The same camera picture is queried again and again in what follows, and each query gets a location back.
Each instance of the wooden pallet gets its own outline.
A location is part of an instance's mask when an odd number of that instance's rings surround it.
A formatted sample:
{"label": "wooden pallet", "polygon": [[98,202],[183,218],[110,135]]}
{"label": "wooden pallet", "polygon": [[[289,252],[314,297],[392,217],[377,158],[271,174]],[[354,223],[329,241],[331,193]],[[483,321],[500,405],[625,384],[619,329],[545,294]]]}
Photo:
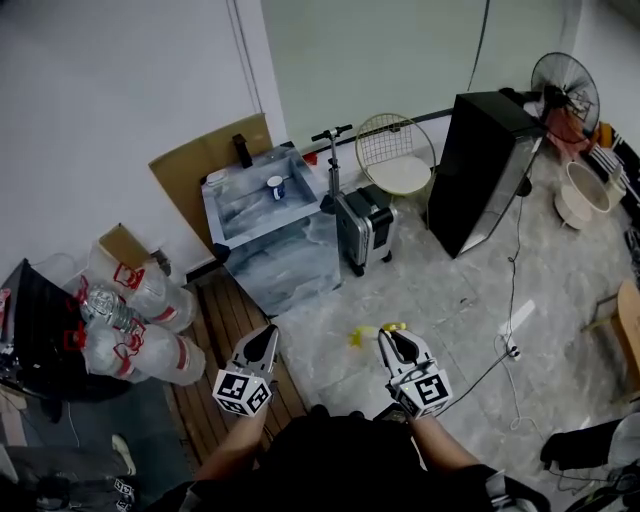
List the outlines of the wooden pallet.
{"label": "wooden pallet", "polygon": [[[188,289],[198,298],[199,308],[185,334],[204,351],[206,369],[197,383],[186,387],[167,385],[165,392],[189,465],[195,471],[224,440],[237,418],[220,409],[211,396],[218,369],[226,366],[240,338],[269,322],[224,269],[216,270]],[[269,404],[263,449],[269,447],[271,436],[292,418],[306,414],[282,361],[276,365],[275,380],[278,386]]]}

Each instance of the cardboard sheet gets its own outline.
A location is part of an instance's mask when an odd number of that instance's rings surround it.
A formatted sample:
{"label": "cardboard sheet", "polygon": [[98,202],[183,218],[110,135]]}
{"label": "cardboard sheet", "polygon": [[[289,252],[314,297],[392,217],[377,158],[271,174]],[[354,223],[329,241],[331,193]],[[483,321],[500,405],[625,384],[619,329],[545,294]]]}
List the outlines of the cardboard sheet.
{"label": "cardboard sheet", "polygon": [[242,134],[251,155],[273,147],[264,114],[255,114],[202,135],[153,160],[149,167],[196,235],[214,253],[200,180],[238,162],[232,137]]}

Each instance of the shoe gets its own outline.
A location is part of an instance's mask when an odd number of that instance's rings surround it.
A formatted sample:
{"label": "shoe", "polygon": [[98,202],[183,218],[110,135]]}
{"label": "shoe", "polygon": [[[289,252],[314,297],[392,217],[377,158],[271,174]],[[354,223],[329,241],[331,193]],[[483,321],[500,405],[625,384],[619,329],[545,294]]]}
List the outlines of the shoe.
{"label": "shoe", "polygon": [[129,451],[129,445],[124,440],[124,437],[119,436],[118,434],[113,434],[111,436],[111,447],[118,452],[120,457],[124,460],[124,463],[127,465],[128,476],[134,476],[136,474],[136,465],[131,458],[131,452]]}

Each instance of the black and white marker cube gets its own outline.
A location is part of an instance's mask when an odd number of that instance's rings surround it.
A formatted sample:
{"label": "black and white marker cube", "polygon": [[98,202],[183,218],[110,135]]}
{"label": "black and white marker cube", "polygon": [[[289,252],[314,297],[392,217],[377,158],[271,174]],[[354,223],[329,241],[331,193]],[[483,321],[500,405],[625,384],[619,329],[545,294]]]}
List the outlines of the black and white marker cube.
{"label": "black and white marker cube", "polygon": [[401,375],[390,382],[396,392],[395,399],[412,418],[433,414],[445,407],[453,397],[447,372],[434,370],[415,378]]}
{"label": "black and white marker cube", "polygon": [[269,402],[271,390],[262,377],[220,370],[213,397],[225,411],[255,416]]}

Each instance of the tiled floor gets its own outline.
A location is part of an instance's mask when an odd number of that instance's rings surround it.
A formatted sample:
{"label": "tiled floor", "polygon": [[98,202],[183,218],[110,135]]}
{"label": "tiled floor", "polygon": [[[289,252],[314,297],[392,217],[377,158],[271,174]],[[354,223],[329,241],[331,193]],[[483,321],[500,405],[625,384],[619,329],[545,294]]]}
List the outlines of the tiled floor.
{"label": "tiled floor", "polygon": [[[520,225],[514,312],[528,300],[535,310],[513,335],[521,360],[507,361],[522,415],[535,420],[540,434],[529,420],[511,430],[516,409],[502,366],[440,418],[485,463],[538,488],[558,510],[575,498],[560,494],[557,477],[541,471],[540,436],[623,412],[611,403],[626,382],[615,338],[606,331],[582,335],[580,327],[596,300],[633,276],[622,236],[624,212],[601,216],[583,232],[562,227],[552,204],[561,176],[562,168],[546,153],[534,163],[534,187]],[[391,321],[407,322],[427,341],[454,393],[463,394],[497,357],[493,344],[508,317],[507,258],[517,246],[519,201],[487,242],[456,260],[425,230],[418,208],[399,201],[391,263],[377,262],[360,279],[344,267],[341,288],[277,317],[284,357],[308,404],[323,403],[333,414],[359,409],[373,417],[382,411],[390,403],[388,376],[375,341],[354,348],[348,335],[358,325]]]}

